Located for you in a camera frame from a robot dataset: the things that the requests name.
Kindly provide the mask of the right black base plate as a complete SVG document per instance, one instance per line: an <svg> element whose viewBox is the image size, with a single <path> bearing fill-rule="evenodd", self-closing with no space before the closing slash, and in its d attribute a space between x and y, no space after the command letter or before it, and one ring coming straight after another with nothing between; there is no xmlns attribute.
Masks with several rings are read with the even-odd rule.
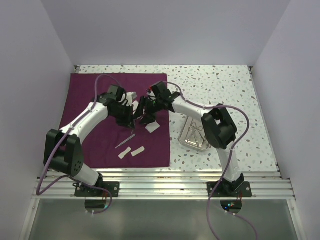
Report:
<svg viewBox="0 0 320 240"><path fill-rule="evenodd" d="M210 196L213 191L213 198L250 198L253 196L250 183L243 179L229 182L223 178L218 187L216 187L217 184L218 181L209 181L206 183L207 193Z"/></svg>

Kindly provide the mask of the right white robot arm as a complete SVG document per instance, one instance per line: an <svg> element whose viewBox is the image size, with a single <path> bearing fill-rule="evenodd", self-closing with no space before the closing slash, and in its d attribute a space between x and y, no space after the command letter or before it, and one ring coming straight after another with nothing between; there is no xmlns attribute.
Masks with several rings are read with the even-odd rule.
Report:
<svg viewBox="0 0 320 240"><path fill-rule="evenodd" d="M133 117L141 118L140 123L148 125L156 121L157 112L166 110L201 122L205 140L217 150L222 167L222 178L211 185L212 190L220 195L235 196L245 181L235 151L236 124L223 104L205 106L193 103L185 99L179 86L176 88L178 91L171 92L162 81L153 84L148 95L140 98Z"/></svg>

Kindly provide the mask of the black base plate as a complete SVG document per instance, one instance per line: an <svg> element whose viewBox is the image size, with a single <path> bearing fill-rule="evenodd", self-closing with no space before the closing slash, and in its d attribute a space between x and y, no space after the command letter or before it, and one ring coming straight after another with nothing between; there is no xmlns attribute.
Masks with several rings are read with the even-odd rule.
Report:
<svg viewBox="0 0 320 240"><path fill-rule="evenodd" d="M218 181L209 181L206 183L207 193L210 196L213 191L213 198L250 198L253 196L250 183L243 179L229 182L223 178L218 187L216 187L217 184Z"/></svg>
<svg viewBox="0 0 320 240"><path fill-rule="evenodd" d="M83 183L73 183L75 187L74 195L76 197L98 198L98 197L115 197L117 198L120 191L118 181L104 181L102 178L97 180L94 186L86 186Z"/></svg>

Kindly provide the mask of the white bandage strip right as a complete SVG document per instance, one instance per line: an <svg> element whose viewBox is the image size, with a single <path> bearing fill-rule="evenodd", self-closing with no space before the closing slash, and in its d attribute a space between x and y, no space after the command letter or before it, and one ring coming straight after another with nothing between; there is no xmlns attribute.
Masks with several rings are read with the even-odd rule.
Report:
<svg viewBox="0 0 320 240"><path fill-rule="evenodd" d="M144 147L144 146L141 146L140 148L132 151L132 152L131 152L131 156L132 156L132 157L135 157L135 156L143 153L144 151L145 151L145 147Z"/></svg>

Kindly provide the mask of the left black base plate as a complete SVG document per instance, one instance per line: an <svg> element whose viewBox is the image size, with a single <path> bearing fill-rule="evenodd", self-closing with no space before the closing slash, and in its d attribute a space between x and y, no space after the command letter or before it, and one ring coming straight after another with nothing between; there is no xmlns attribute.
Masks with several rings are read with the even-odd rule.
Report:
<svg viewBox="0 0 320 240"><path fill-rule="evenodd" d="M97 180L94 186L86 186L83 183L73 183L75 187L74 195L76 197L98 198L98 197L115 197L117 198L120 191L118 181L104 181L102 178Z"/></svg>

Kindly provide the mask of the steel scalpel handle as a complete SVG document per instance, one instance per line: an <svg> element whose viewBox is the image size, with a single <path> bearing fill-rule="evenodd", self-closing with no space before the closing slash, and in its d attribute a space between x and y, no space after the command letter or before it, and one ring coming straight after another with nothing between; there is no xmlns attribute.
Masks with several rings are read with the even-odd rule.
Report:
<svg viewBox="0 0 320 240"><path fill-rule="evenodd" d="M204 142L203 141L189 141L189 140L186 140L185 144L188 145L188 146L194 147L194 148L202 148L203 145L204 145Z"/></svg>

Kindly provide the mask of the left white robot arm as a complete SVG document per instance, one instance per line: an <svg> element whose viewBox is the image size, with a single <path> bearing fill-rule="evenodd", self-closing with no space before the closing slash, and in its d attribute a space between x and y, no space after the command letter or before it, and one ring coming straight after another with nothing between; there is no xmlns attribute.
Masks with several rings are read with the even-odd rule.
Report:
<svg viewBox="0 0 320 240"><path fill-rule="evenodd" d="M84 161L82 143L88 135L108 117L113 117L118 126L135 128L133 102L136 92L111 85L107 92L95 95L87 108L71 123L59 130L52 129L46 135L44 166L86 184L92 196L103 193L104 184L100 174L87 166Z"/></svg>

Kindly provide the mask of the purple cloth mat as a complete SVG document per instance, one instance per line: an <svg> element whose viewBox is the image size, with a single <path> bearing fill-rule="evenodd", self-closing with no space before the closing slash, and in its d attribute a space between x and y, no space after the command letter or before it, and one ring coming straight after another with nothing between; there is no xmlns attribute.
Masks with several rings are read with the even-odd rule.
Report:
<svg viewBox="0 0 320 240"><path fill-rule="evenodd" d="M118 85L127 92L136 92L140 98L151 85L167 81L165 73L108 73L101 78L97 74L76 74L70 76L69 89L64 106L61 127L65 127L80 115L94 99L95 93L108 91L111 85ZM156 114L160 127L153 133L146 126L135 123L135 137L115 149L131 133L129 128L118 126L114 117L102 121L84 140L82 150L84 162L90 168L166 168L170 165L170 123L169 112L162 110ZM144 146L144 152L132 157L131 152ZM118 155L127 147L131 152L123 159Z"/></svg>

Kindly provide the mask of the steel scissors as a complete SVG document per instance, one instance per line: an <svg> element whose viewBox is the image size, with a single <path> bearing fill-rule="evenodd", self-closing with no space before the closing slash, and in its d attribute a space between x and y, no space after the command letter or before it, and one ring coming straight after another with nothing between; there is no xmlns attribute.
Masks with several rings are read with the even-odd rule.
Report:
<svg viewBox="0 0 320 240"><path fill-rule="evenodd" d="M195 142L196 142L196 145L197 147L201 147L202 144L204 143L205 139L202 135L202 130L203 130L203 127L202 126L196 126L195 127L195 132L194 132L194 139L195 139Z"/></svg>

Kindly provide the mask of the steel forceps with rings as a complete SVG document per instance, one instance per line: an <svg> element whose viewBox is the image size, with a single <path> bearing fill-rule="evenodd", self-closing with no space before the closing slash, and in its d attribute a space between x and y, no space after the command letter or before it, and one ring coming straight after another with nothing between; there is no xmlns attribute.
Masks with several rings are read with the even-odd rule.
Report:
<svg viewBox="0 0 320 240"><path fill-rule="evenodd" d="M191 123L190 126L188 127L188 134L186 137L187 142L192 142L193 144L199 146L198 139L196 137L196 132L197 132L197 124L196 123Z"/></svg>

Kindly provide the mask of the white bandage strip left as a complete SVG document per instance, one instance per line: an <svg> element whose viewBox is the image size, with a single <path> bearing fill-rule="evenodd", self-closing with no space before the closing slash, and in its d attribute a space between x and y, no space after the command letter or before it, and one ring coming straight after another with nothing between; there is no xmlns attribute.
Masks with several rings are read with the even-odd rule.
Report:
<svg viewBox="0 0 320 240"><path fill-rule="evenodd" d="M132 151L132 149L130 147L127 147L123 152L121 152L118 157L120 159L123 159L126 155L128 155L130 152Z"/></svg>

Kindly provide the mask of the white bandage strip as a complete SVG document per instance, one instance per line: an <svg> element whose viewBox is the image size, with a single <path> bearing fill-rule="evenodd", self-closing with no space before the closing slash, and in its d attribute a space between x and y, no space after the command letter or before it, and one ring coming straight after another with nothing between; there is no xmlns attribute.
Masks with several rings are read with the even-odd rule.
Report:
<svg viewBox="0 0 320 240"><path fill-rule="evenodd" d="M123 152L121 152L118 157L120 159L123 159L126 155L128 155L130 152L132 151L132 149L130 147L127 147Z"/></svg>
<svg viewBox="0 0 320 240"><path fill-rule="evenodd" d="M145 147L144 147L144 146L141 146L140 148L132 151L132 152L131 152L131 156L132 156L132 157L135 157L135 156L143 153L144 151L145 151Z"/></svg>

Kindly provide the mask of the white gauze pad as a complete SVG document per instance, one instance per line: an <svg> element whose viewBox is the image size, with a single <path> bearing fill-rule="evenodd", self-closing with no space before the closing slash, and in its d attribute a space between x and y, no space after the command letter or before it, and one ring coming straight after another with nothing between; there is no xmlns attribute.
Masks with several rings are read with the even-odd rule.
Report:
<svg viewBox="0 0 320 240"><path fill-rule="evenodd" d="M155 121L146 125L145 129L151 134L156 131L160 125Z"/></svg>
<svg viewBox="0 0 320 240"><path fill-rule="evenodd" d="M136 98L137 98L136 92L126 92L123 95L120 102L122 103L123 106L131 106Z"/></svg>
<svg viewBox="0 0 320 240"><path fill-rule="evenodd" d="M133 112L135 112L135 111L137 110L138 106L139 106L139 102L135 100L135 101L132 103L132 106L133 106Z"/></svg>

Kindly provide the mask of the steel instrument tray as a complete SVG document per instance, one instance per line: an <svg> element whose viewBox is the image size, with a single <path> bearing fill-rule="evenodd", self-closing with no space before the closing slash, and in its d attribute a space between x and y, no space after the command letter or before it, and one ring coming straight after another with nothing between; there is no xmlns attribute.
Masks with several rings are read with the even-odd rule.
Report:
<svg viewBox="0 0 320 240"><path fill-rule="evenodd" d="M180 135L178 137L178 141L180 142L181 145L183 145L185 147L188 147L188 148L191 148L191 149L195 149L195 150L200 151L200 152L207 151L210 148L210 145L209 145L209 142L206 139L204 129L202 130L202 136L204 137L204 142L203 142L203 147L202 148L192 147L192 146L188 146L188 145L185 144L185 141L186 141L186 138L187 138L187 134L188 134L188 127L190 126L191 123L196 123L197 126L199 126L199 127L202 126L202 128L203 128L203 125L202 125L202 123L200 121L198 121L196 119L193 119L191 117L187 117L185 122L184 122L184 124L183 124L183 127L182 127L182 130L180 132Z"/></svg>

